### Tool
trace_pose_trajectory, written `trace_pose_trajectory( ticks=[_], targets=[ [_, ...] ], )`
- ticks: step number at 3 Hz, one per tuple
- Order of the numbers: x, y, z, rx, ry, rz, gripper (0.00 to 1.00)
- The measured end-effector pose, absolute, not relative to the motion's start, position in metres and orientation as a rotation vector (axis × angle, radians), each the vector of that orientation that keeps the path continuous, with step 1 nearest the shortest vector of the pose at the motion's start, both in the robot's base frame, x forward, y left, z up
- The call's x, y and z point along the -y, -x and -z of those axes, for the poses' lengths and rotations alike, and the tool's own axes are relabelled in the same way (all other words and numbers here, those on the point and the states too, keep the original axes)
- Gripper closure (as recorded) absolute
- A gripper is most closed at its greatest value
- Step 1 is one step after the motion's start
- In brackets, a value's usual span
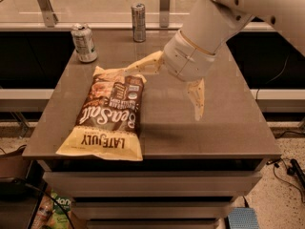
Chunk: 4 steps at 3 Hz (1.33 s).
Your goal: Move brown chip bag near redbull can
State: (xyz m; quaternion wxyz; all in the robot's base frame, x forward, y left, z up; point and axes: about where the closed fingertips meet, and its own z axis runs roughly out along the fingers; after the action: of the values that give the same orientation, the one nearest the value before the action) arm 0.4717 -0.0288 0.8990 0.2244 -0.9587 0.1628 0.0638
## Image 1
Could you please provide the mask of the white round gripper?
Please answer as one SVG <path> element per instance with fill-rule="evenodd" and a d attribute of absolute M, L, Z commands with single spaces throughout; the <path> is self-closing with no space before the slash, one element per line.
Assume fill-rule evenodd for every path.
<path fill-rule="evenodd" d="M 198 48 L 184 36 L 182 31 L 178 31 L 166 44 L 163 52 L 154 52 L 133 62 L 124 69 L 124 73 L 126 75 L 158 73 L 163 59 L 172 75 L 182 81 L 193 81 L 187 84 L 187 93 L 194 106 L 195 120 L 199 121 L 204 114 L 205 104 L 205 84 L 202 77 L 207 75 L 215 61 L 215 54 Z"/>

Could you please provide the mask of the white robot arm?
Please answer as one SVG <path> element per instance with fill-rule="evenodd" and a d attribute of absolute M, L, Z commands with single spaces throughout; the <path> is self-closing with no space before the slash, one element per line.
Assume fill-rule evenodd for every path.
<path fill-rule="evenodd" d="M 198 0 L 163 50 L 132 63 L 125 73 L 157 73 L 166 66 L 169 73 L 188 84 L 195 118 L 200 119 L 204 77 L 218 51 L 255 17 L 305 55 L 305 0 Z"/>

